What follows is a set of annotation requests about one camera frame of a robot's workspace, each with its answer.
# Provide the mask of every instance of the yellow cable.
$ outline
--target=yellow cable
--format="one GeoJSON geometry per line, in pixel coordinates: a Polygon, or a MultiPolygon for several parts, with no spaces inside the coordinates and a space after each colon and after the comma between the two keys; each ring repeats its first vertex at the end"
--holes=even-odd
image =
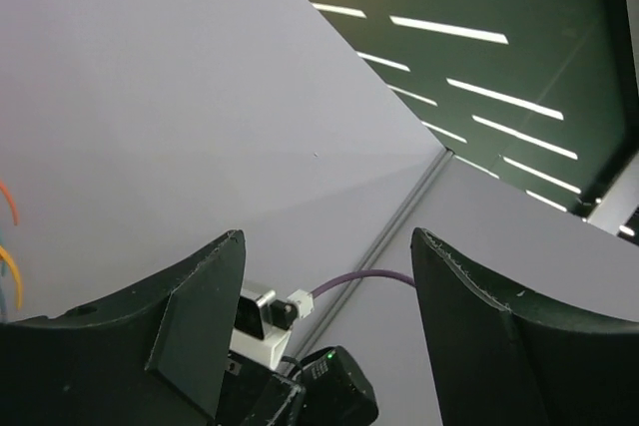
{"type": "Polygon", "coordinates": [[[9,208],[11,209],[11,215],[13,216],[13,224],[18,225],[18,208],[16,207],[16,203],[13,201],[13,197],[9,193],[9,189],[0,181],[0,192],[4,195],[4,198],[7,199],[7,203],[9,204],[9,208]]]}
{"type": "Polygon", "coordinates": [[[22,277],[20,276],[20,270],[16,265],[16,262],[13,260],[9,251],[4,249],[4,247],[0,246],[0,258],[4,259],[5,262],[9,265],[9,270],[13,275],[13,280],[16,282],[16,308],[20,309],[22,307],[22,277]]]}

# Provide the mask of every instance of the black device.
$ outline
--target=black device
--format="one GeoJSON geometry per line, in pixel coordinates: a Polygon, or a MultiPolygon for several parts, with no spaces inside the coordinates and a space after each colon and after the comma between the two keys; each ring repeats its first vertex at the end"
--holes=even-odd
{"type": "Polygon", "coordinates": [[[297,426],[306,389],[233,351],[229,353],[216,426],[297,426]]]}
{"type": "Polygon", "coordinates": [[[377,419],[372,385],[343,347],[322,349],[302,366],[296,376],[307,390],[301,426],[368,426],[377,419]]]}
{"type": "Polygon", "coordinates": [[[411,249],[444,426],[639,424],[639,324],[538,294],[424,229],[411,249]]]}
{"type": "Polygon", "coordinates": [[[0,324],[0,422],[213,424],[245,255],[230,231],[61,317],[0,324]]]}

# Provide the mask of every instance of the cable connector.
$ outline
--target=cable connector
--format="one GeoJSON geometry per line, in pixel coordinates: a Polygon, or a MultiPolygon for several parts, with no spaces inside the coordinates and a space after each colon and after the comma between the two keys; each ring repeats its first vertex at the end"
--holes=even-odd
{"type": "Polygon", "coordinates": [[[289,296],[287,300],[297,307],[299,319],[306,318],[313,313],[313,310],[315,309],[313,304],[313,295],[303,289],[297,290],[289,296]]]}

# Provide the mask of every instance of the dark ceiling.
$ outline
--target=dark ceiling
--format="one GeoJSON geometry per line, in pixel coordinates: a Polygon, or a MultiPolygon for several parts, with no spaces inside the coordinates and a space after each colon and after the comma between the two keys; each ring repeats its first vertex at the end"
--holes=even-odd
{"type": "Polygon", "coordinates": [[[586,215],[636,151],[625,0],[310,1],[363,12],[322,11],[356,51],[407,68],[368,60],[423,121],[466,140],[435,131],[447,147],[522,190],[586,215]],[[391,16],[436,25],[405,27],[391,16]],[[432,31],[442,25],[473,32],[432,31]],[[552,112],[530,110],[536,105],[552,112]]]}

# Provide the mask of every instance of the fluorescent light strip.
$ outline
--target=fluorescent light strip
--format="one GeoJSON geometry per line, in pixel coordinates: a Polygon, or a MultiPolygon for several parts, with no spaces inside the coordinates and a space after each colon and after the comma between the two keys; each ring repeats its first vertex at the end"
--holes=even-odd
{"type": "Polygon", "coordinates": [[[459,82],[458,80],[446,79],[446,82],[448,82],[448,84],[452,85],[453,87],[457,87],[458,89],[467,90],[468,92],[472,92],[474,94],[483,95],[484,97],[500,100],[501,102],[506,102],[507,104],[516,105],[517,107],[530,110],[537,114],[545,115],[546,117],[563,120],[563,114],[558,110],[542,107],[526,100],[517,99],[516,97],[510,97],[509,95],[500,94],[499,92],[493,92],[492,90],[466,84],[465,82],[459,82]]]}
{"type": "Polygon", "coordinates": [[[486,42],[495,42],[497,44],[508,45],[508,39],[505,35],[497,34],[494,32],[486,32],[485,30],[468,29],[466,27],[438,24],[436,22],[428,22],[426,20],[395,17],[393,15],[390,16],[390,21],[393,24],[399,25],[401,27],[429,30],[430,32],[439,32],[440,34],[456,35],[458,37],[467,37],[469,39],[485,40],[486,42]]]}
{"type": "Polygon", "coordinates": [[[435,130],[436,132],[440,132],[441,134],[446,135],[447,137],[451,137],[452,139],[456,139],[457,141],[460,141],[463,144],[467,144],[468,143],[468,140],[465,139],[464,137],[460,137],[459,135],[454,134],[453,132],[449,132],[448,130],[444,130],[442,127],[438,127],[437,125],[430,124],[429,122],[425,122],[424,120],[421,121],[421,124],[422,125],[426,125],[431,130],[435,130]]]}
{"type": "Polygon", "coordinates": [[[316,4],[313,3],[313,6],[324,12],[332,12],[334,14],[342,14],[349,15],[350,17],[359,17],[360,19],[365,19],[366,14],[364,14],[359,9],[349,9],[348,7],[339,7],[337,5],[328,5],[328,4],[316,4]]]}
{"type": "Polygon", "coordinates": [[[632,228],[629,228],[625,224],[622,224],[621,226],[619,226],[619,231],[621,231],[622,233],[627,234],[628,236],[634,236],[635,235],[635,230],[632,229],[632,228]]]}
{"type": "Polygon", "coordinates": [[[573,192],[574,194],[578,194],[578,195],[581,194],[581,190],[575,187],[574,185],[566,184],[565,182],[562,182],[559,179],[550,177],[549,175],[544,174],[543,172],[539,172],[538,170],[528,167],[527,165],[523,165],[523,164],[520,164],[519,162],[515,162],[514,160],[509,159],[508,157],[502,157],[502,158],[507,164],[511,164],[520,170],[524,170],[525,172],[535,175],[536,177],[540,177],[541,179],[546,180],[547,182],[556,184],[557,186],[562,187],[563,189],[567,189],[568,191],[573,192]]]}
{"type": "Polygon", "coordinates": [[[534,199],[538,199],[540,202],[544,202],[545,204],[550,205],[551,207],[555,209],[561,210],[562,212],[565,212],[565,213],[568,212],[568,209],[564,205],[556,204],[554,201],[549,200],[545,197],[542,197],[541,195],[538,195],[535,192],[531,192],[530,190],[526,190],[526,193],[529,194],[534,199]]]}
{"type": "Polygon", "coordinates": [[[570,152],[569,150],[562,149],[561,147],[557,147],[556,145],[549,144],[548,142],[544,142],[543,140],[535,139],[534,137],[530,137],[529,135],[522,134],[521,132],[518,132],[515,129],[511,129],[510,127],[505,127],[501,124],[483,119],[476,115],[472,116],[472,120],[479,124],[483,124],[486,127],[490,127],[491,129],[495,129],[499,132],[503,132],[504,134],[511,135],[512,137],[515,137],[519,140],[523,140],[524,142],[528,142],[529,144],[533,144],[537,147],[541,147],[542,149],[554,152],[555,154],[563,155],[564,157],[568,157],[572,160],[577,160],[578,158],[577,154],[575,154],[574,152],[570,152]]]}
{"type": "Polygon", "coordinates": [[[478,164],[474,164],[473,162],[471,162],[470,160],[464,159],[462,157],[457,157],[458,160],[461,160],[462,162],[464,162],[465,164],[469,164],[471,167],[475,167],[478,170],[481,170],[482,172],[484,172],[485,174],[489,174],[491,177],[498,179],[499,180],[499,175],[498,174],[494,174],[493,172],[491,172],[489,169],[485,169],[484,167],[480,167],[478,164]]]}
{"type": "Polygon", "coordinates": [[[403,64],[399,64],[397,62],[393,62],[392,60],[382,59],[381,57],[375,57],[374,55],[365,54],[364,52],[357,52],[357,54],[359,55],[360,58],[364,60],[369,60],[377,64],[385,65],[387,67],[392,67],[393,69],[403,70],[404,72],[410,72],[410,69],[407,66],[403,64]]]}
{"type": "Polygon", "coordinates": [[[420,102],[423,102],[424,104],[429,104],[429,105],[434,105],[435,107],[437,106],[437,103],[434,100],[430,100],[430,99],[426,99],[425,97],[421,97],[420,95],[417,94],[413,94],[412,92],[408,92],[407,90],[401,89],[399,87],[396,87],[394,85],[388,85],[388,87],[395,91],[398,92],[399,94],[404,94],[408,97],[412,97],[416,100],[419,100],[420,102]]]}

